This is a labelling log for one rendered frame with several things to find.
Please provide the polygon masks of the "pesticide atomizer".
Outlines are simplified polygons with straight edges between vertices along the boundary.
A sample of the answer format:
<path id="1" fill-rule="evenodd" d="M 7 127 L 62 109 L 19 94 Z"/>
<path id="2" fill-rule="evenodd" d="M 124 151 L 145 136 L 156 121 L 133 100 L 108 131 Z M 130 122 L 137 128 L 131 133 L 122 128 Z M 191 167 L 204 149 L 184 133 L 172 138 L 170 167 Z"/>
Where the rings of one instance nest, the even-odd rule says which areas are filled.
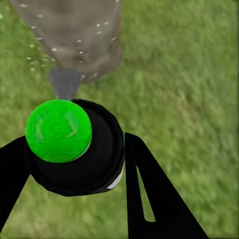
<path id="1" fill-rule="evenodd" d="M 108 192 L 124 170 L 124 133 L 105 107 L 74 99 L 80 71 L 54 67 L 49 74 L 57 100 L 37 106 L 25 128 L 28 171 L 47 191 L 64 197 Z"/>

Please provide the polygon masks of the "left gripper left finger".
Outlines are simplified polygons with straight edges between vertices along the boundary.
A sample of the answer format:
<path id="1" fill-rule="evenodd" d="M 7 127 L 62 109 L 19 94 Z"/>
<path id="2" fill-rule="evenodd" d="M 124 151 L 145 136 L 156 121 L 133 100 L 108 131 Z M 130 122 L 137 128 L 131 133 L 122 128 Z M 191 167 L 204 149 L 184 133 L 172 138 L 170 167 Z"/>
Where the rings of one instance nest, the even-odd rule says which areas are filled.
<path id="1" fill-rule="evenodd" d="M 0 148 L 0 233 L 31 174 L 26 167 L 24 143 L 22 136 Z"/>

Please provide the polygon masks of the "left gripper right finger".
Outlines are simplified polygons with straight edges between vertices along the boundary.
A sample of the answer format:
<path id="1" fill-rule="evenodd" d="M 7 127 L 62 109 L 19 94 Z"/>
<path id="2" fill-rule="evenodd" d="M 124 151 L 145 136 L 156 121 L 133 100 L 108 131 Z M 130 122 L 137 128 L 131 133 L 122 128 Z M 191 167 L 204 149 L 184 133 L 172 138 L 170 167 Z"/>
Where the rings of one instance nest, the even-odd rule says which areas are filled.
<path id="1" fill-rule="evenodd" d="M 209 239 L 144 141 L 124 135 L 128 239 Z M 155 222 L 144 219 L 137 171 Z"/>

